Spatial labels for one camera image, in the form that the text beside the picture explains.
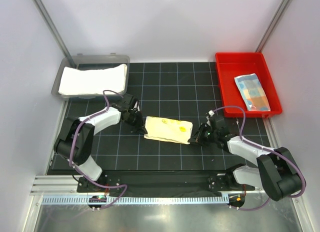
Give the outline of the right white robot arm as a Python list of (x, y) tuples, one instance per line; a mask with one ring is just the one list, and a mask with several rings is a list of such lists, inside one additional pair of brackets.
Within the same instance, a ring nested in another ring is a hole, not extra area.
[(260, 188), (273, 201), (286, 197), (300, 196), (306, 189), (306, 180), (290, 151), (285, 147), (270, 148), (230, 132), (222, 116), (207, 115), (188, 142), (198, 145), (210, 143), (223, 151), (242, 157), (254, 167), (239, 166), (227, 175), (225, 184), (230, 190), (237, 190), (243, 184)]

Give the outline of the blue patterned towel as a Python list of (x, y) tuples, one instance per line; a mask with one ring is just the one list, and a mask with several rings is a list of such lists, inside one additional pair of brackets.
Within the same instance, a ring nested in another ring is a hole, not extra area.
[(255, 73), (237, 76), (234, 81), (248, 111), (271, 110), (265, 91)]

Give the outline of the white pink towel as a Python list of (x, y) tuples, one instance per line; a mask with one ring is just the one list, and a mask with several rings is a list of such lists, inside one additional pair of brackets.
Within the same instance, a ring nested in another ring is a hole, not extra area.
[(126, 87), (128, 66), (121, 64), (109, 69), (63, 70), (58, 93), (62, 96), (103, 95), (104, 90), (123, 93)]

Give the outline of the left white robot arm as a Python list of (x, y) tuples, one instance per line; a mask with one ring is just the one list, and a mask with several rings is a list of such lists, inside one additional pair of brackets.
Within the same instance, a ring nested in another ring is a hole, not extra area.
[(84, 175), (94, 192), (101, 192), (106, 186), (103, 170), (91, 156), (94, 136), (121, 121), (132, 126), (133, 132), (147, 133), (140, 102), (135, 96), (124, 94), (120, 101), (107, 101), (106, 107), (94, 114), (66, 118), (55, 141), (54, 151), (65, 158), (70, 167)]

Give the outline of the yellow patterned towel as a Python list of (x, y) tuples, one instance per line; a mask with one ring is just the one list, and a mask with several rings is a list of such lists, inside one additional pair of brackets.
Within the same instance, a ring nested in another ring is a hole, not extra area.
[(189, 121), (147, 116), (145, 139), (189, 145), (193, 123)]

